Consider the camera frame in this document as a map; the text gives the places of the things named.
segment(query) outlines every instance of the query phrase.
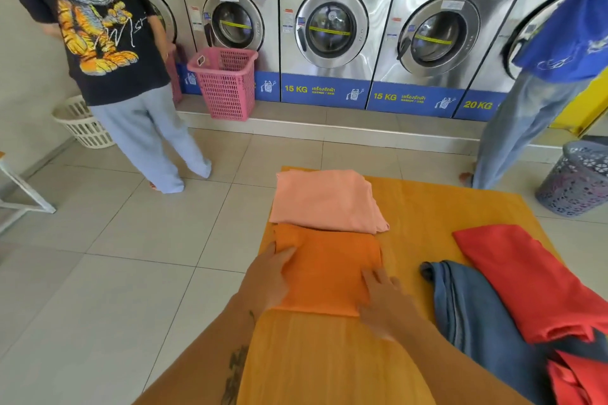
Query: washing machine cartoon logo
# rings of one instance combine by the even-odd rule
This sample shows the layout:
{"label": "washing machine cartoon logo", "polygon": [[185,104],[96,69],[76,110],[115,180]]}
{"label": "washing machine cartoon logo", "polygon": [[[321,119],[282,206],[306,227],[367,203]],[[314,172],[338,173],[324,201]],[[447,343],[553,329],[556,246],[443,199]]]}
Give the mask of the washing machine cartoon logo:
{"label": "washing machine cartoon logo", "polygon": [[270,80],[265,80],[264,83],[260,86],[260,91],[262,93],[272,93],[272,87],[277,85],[277,81],[271,82]]}
{"label": "washing machine cartoon logo", "polygon": [[350,93],[346,95],[346,100],[357,101],[359,95],[363,94],[364,91],[365,88],[361,88],[361,90],[359,90],[359,88],[353,88]]}
{"label": "washing machine cartoon logo", "polygon": [[441,101],[438,101],[437,104],[435,104],[435,109],[437,109],[437,108],[439,108],[439,109],[447,109],[447,107],[450,106],[450,103],[453,102],[453,101],[456,101],[456,98],[445,97]]}

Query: blue sticker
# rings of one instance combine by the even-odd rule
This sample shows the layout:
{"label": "blue sticker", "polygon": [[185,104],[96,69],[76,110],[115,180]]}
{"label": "blue sticker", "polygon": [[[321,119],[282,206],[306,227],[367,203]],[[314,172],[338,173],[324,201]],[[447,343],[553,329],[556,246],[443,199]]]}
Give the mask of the blue sticker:
{"label": "blue sticker", "polygon": [[440,86],[374,82],[366,109],[417,116],[452,117],[465,91]]}
{"label": "blue sticker", "polygon": [[488,122],[500,103],[505,101],[506,93],[499,91],[469,90],[454,114],[455,119]]}
{"label": "blue sticker", "polygon": [[281,101],[365,109],[369,80],[281,74]]}
{"label": "blue sticker", "polygon": [[182,93],[202,94],[201,88],[196,81],[195,73],[188,71],[188,67],[182,63],[177,63],[176,67],[178,69],[179,85],[182,89]]}
{"label": "blue sticker", "polygon": [[281,74],[255,71],[255,99],[259,101],[281,101]]}

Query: clothing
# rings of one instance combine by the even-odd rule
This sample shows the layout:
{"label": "clothing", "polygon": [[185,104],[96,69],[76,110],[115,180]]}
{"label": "clothing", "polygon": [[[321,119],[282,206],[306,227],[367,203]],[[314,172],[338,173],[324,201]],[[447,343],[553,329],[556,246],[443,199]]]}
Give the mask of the clothing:
{"label": "clothing", "polygon": [[423,263],[420,272],[434,285],[435,319],[445,339],[536,405],[555,403],[547,371],[555,348],[608,362],[604,336],[593,344],[573,336],[525,342],[494,288],[474,268],[442,261]]}
{"label": "clothing", "polygon": [[148,0],[19,1],[38,23],[58,23],[70,76],[89,106],[169,83],[147,18],[157,12]]}
{"label": "clothing", "polygon": [[175,111],[171,85],[90,109],[131,163],[162,193],[181,192],[184,182],[163,151],[161,135],[190,170],[203,178],[211,174],[211,162],[203,157]]}
{"label": "clothing", "polygon": [[513,63],[552,83],[590,80],[608,66],[608,0],[565,0]]}
{"label": "clothing", "polygon": [[453,233],[462,253],[490,281],[527,342],[608,333],[608,302],[570,272],[521,226]]}
{"label": "clothing", "polygon": [[472,180],[476,189],[491,189],[590,80],[551,84],[522,72],[483,130]]}
{"label": "clothing", "polygon": [[608,364],[558,351],[559,362],[549,361],[558,405],[608,404]]}
{"label": "clothing", "polygon": [[270,222],[367,234],[389,230],[371,184],[353,170],[277,173]]}
{"label": "clothing", "polygon": [[283,268],[289,293],[277,309],[358,317],[369,304],[363,269],[382,267],[373,235],[327,232],[293,225],[274,226],[277,253],[297,247]]}

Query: gray-blue jeans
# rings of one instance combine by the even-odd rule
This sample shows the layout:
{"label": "gray-blue jeans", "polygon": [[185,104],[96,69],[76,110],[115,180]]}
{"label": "gray-blue jeans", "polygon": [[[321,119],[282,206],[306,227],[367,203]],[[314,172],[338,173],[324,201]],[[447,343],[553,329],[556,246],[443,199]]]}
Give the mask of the gray-blue jeans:
{"label": "gray-blue jeans", "polygon": [[591,80],[552,84],[528,72],[519,75],[498,111],[483,130],[472,186],[491,189],[513,165],[523,149]]}
{"label": "gray-blue jeans", "polygon": [[91,112],[137,170],[163,194],[182,192],[184,182],[179,178],[177,167],[165,155],[161,135],[190,170],[203,178],[211,174],[211,162],[203,157],[175,111],[170,84],[126,101],[91,106]]}

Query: tiger graphic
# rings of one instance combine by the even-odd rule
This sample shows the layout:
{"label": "tiger graphic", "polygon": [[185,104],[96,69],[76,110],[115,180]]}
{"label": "tiger graphic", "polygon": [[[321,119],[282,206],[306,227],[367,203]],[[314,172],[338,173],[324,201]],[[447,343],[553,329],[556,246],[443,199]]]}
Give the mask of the tiger graphic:
{"label": "tiger graphic", "polygon": [[[111,28],[124,28],[133,18],[123,2],[115,2],[57,0],[58,23],[63,40],[67,49],[79,56],[80,69],[87,75],[104,76],[139,60],[132,51],[118,51],[110,37]],[[102,17],[96,6],[108,7],[108,13]]]}

